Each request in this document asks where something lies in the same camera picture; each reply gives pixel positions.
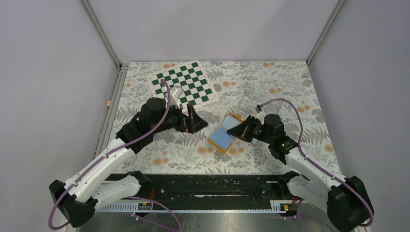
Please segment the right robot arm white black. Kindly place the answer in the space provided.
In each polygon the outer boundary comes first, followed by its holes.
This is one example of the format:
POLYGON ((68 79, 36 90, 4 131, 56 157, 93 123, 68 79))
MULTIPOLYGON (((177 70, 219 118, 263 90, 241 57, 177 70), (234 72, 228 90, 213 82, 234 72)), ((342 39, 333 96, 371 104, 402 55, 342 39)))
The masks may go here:
POLYGON ((373 221, 374 210, 362 180, 328 171, 303 154, 300 144, 286 134, 278 115, 265 115, 263 121, 248 116, 243 122, 229 123, 227 133, 244 142, 256 139, 268 144, 275 159, 294 169, 284 174, 277 186, 281 198, 296 196, 308 201, 326 213, 341 232, 373 221))

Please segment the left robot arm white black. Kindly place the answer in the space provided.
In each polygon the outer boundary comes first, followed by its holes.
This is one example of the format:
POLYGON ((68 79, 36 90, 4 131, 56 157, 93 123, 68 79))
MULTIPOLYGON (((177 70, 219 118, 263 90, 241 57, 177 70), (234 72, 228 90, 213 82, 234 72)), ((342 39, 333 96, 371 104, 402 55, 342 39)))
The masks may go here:
POLYGON ((174 129, 177 132, 195 134, 206 128, 192 104, 187 109, 161 98, 150 98, 141 109, 117 133, 115 139, 80 172, 66 181, 54 180, 49 185, 54 206, 49 216, 49 228, 53 216, 59 210, 67 219, 63 227, 80 227, 88 222, 97 209, 122 198, 136 196, 143 199, 149 195, 149 179, 140 171, 127 174, 114 183, 101 187, 100 184, 124 161, 138 154, 153 142, 154 134, 174 129))

